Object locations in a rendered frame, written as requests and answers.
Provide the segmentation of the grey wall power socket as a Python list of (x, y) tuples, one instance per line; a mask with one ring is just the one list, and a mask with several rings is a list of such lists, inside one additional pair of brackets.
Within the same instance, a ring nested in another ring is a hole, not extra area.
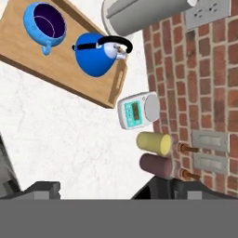
[(198, 0), (195, 7), (184, 12), (188, 31), (231, 15), (231, 0)]

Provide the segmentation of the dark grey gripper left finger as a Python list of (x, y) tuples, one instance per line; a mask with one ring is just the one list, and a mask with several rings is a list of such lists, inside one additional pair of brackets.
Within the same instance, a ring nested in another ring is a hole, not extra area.
[(60, 183), (58, 181), (37, 181), (20, 196), (20, 199), (59, 200)]

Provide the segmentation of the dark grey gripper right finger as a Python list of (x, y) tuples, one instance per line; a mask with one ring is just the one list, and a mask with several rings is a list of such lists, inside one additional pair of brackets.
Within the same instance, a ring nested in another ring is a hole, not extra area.
[(200, 181), (153, 177), (134, 196), (134, 200), (215, 200), (232, 196), (210, 190)]

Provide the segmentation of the white kitchen scale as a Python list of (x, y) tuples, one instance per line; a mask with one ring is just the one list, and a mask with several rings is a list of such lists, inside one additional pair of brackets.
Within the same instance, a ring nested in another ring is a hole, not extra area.
[(148, 126), (160, 118), (160, 103), (155, 91), (141, 92), (117, 103), (118, 119), (125, 130)]

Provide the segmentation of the wooden tray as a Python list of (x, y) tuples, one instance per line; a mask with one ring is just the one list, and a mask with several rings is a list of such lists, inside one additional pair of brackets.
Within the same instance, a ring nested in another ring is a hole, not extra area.
[(33, 0), (8, 0), (0, 19), (0, 60), (99, 106), (114, 108), (125, 81), (126, 62), (116, 61), (100, 78), (86, 75), (77, 65), (71, 45), (79, 34), (98, 33), (100, 28), (69, 0), (46, 1), (66, 19), (63, 42), (45, 56), (23, 26), (24, 10)]

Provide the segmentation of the grey appliance edge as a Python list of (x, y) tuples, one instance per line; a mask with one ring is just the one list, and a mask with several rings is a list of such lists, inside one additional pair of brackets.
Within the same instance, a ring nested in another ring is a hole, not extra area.
[(0, 198), (19, 191), (20, 185), (7, 154), (2, 135), (0, 134)]

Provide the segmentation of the grey cylinder paper towel roll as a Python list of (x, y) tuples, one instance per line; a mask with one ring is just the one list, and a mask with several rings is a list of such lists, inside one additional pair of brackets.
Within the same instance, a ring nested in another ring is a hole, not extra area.
[(198, 0), (103, 0), (101, 18), (108, 34), (128, 36), (197, 3)]

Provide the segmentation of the grey wall switch plate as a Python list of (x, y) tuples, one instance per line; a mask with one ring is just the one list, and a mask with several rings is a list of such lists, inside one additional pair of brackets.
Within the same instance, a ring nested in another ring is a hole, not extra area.
[(195, 153), (193, 155), (195, 168), (228, 176), (230, 174), (230, 160), (224, 156), (208, 153)]
[(192, 145), (218, 152), (230, 151), (230, 134), (226, 132), (193, 130)]

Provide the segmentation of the blue mug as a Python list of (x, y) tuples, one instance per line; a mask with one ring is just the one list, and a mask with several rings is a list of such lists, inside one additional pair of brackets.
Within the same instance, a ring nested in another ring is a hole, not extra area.
[(58, 46), (66, 36), (66, 22), (62, 14), (51, 4), (33, 2), (23, 13), (23, 25), (27, 34), (42, 48), (47, 56), (51, 48)]

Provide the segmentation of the maroon cylinder jar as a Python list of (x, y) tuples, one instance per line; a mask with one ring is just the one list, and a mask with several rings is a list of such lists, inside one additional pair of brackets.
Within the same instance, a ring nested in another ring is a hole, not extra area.
[(140, 157), (139, 166), (142, 170), (162, 179), (170, 179), (173, 170), (170, 159), (149, 153), (144, 153)]

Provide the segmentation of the yellow cylinder jar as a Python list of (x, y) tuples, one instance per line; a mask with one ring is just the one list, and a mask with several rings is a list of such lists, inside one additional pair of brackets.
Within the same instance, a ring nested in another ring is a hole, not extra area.
[(168, 134), (140, 132), (137, 136), (137, 146), (146, 152), (167, 155), (170, 152), (172, 139)]

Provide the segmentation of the brown wall peg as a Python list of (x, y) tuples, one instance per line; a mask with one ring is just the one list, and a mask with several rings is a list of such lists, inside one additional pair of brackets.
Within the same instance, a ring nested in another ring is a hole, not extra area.
[(198, 175), (192, 174), (190, 171), (186, 170), (186, 169), (182, 169), (180, 172), (180, 175), (184, 178), (184, 179), (194, 179), (194, 180), (199, 180), (200, 177)]
[(199, 152), (198, 148), (190, 147), (190, 146), (188, 146), (186, 144), (183, 144), (183, 143), (181, 143), (179, 145), (179, 150), (181, 152)]

